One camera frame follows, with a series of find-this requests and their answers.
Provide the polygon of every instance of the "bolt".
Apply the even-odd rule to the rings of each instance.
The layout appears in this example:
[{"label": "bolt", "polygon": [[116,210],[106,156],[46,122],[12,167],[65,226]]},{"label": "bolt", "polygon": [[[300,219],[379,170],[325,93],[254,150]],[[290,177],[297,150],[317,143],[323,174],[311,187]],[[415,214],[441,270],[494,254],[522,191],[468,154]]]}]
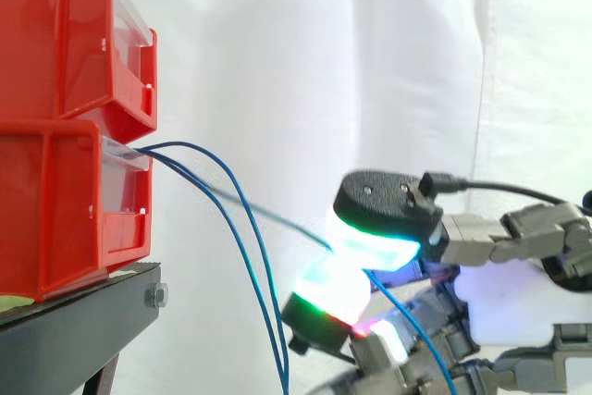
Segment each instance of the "bolt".
[{"label": "bolt", "polygon": [[168,301],[168,285],[159,282],[148,290],[148,305],[154,309],[165,307]]}]

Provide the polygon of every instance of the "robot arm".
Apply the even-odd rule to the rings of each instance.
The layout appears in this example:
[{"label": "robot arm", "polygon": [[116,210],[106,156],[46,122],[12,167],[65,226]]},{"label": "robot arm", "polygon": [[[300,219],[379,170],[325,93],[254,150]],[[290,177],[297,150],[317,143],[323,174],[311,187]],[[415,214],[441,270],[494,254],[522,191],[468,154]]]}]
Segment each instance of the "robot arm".
[{"label": "robot arm", "polygon": [[[343,180],[334,210],[350,226],[419,242],[413,265],[393,273],[401,275],[391,280],[397,284],[409,277],[446,276],[442,270],[455,265],[479,267],[488,261],[534,258],[540,259],[551,279],[565,289],[592,289],[586,210],[555,200],[552,205],[528,206],[493,220],[471,214],[445,215],[435,204],[439,193],[467,188],[470,183],[450,175],[426,173],[417,179],[354,172]],[[514,349],[495,363],[464,361],[479,347],[471,338],[467,306],[454,293],[453,278],[420,293],[407,305],[436,346],[460,394],[488,395],[497,393],[498,388],[564,392],[565,359],[592,357],[590,325],[580,324],[556,326],[548,346]],[[349,336],[359,370],[314,393],[449,393],[428,348],[397,310],[351,326]]]}]

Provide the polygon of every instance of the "black plug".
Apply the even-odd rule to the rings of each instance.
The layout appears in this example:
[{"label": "black plug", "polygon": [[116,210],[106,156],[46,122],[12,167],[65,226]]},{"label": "black plug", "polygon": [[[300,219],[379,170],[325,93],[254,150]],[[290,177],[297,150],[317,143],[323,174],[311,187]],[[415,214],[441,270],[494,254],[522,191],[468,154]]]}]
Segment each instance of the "black plug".
[{"label": "black plug", "polygon": [[467,180],[450,173],[426,172],[419,181],[417,190],[426,198],[436,198],[438,193],[457,193],[465,191]]}]

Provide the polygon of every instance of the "black cable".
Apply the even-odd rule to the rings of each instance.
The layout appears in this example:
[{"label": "black cable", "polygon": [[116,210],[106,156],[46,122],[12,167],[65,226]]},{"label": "black cable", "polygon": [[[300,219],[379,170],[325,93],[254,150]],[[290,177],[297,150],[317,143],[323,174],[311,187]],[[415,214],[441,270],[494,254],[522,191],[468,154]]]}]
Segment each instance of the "black cable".
[{"label": "black cable", "polygon": [[[543,193],[541,191],[536,191],[532,189],[527,189],[526,187],[520,187],[517,185],[511,184],[504,184],[501,182],[485,182],[481,180],[464,180],[462,182],[462,187],[467,189],[474,189],[474,190],[493,190],[493,191],[506,191],[508,193],[515,193],[521,194],[523,196],[528,196],[529,198],[538,199],[539,201],[543,201],[545,203],[557,205],[557,204],[564,204],[566,203],[565,200],[558,198],[556,196],[551,196],[550,194]],[[590,210],[585,209],[584,207],[578,206],[580,211],[586,216],[592,216],[592,212]]]}]

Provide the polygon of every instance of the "white fabric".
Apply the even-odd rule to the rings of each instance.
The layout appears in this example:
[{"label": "white fabric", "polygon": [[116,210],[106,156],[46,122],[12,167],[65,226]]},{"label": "white fabric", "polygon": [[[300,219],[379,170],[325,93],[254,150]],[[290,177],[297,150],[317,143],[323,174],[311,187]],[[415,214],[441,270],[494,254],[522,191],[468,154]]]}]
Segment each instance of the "white fabric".
[{"label": "white fabric", "polygon": [[[537,140],[549,127],[561,136],[571,134],[571,119],[578,122],[582,141],[585,121],[579,116],[589,115],[582,100],[589,82],[589,65],[580,64],[587,53],[582,32],[579,41],[562,35],[569,51],[554,65],[534,53],[537,39],[563,30],[556,19],[546,22],[548,10],[537,21],[512,22],[511,31],[525,28],[508,39],[529,43],[521,58],[510,59],[511,68],[497,64],[497,69],[508,77],[530,57],[537,71],[527,82],[514,73],[493,88],[499,94],[495,100],[487,96],[475,145],[487,0],[132,1],[159,38],[159,129],[146,141],[182,139],[206,146],[228,161],[251,199],[319,232],[341,176],[354,167],[415,174],[441,169],[465,176],[476,168],[480,177],[503,173],[505,179],[532,180],[530,185],[573,199],[579,190],[570,194],[561,180],[585,186],[584,169],[575,171],[585,154],[571,144]],[[543,1],[528,0],[539,6]],[[566,12],[576,15],[575,9]],[[511,11],[494,13],[502,21]],[[577,15],[580,21],[571,31],[583,29],[587,14]],[[499,32],[499,43],[504,35]],[[578,42],[583,51],[573,59]],[[569,74],[563,69],[568,66],[577,72]],[[553,83],[557,69],[565,77],[561,83]],[[516,108],[522,114],[513,116],[502,113],[507,92],[519,101],[546,94],[546,102],[537,114],[526,108],[532,101],[523,102]],[[557,97],[575,108],[562,107]],[[543,120],[519,130],[531,117]],[[515,129],[510,146],[509,132],[498,131],[498,123],[509,121]],[[521,150],[518,142],[538,152]],[[568,156],[568,164],[547,156],[550,143],[553,154]],[[170,153],[228,186],[201,157]],[[531,176],[523,176],[529,171]],[[463,198],[446,204],[448,211],[465,208]],[[473,206],[483,209],[485,202],[476,195]],[[254,260],[249,227],[240,212],[233,214],[240,215]],[[262,226],[283,302],[294,279],[321,252],[277,226],[265,221]],[[278,394],[263,319],[228,228],[203,196],[163,167],[154,175],[150,259],[163,263],[169,303],[121,354],[113,393]],[[263,268],[255,263],[263,285]],[[315,352],[292,355],[290,364],[294,394],[343,368]]]}]

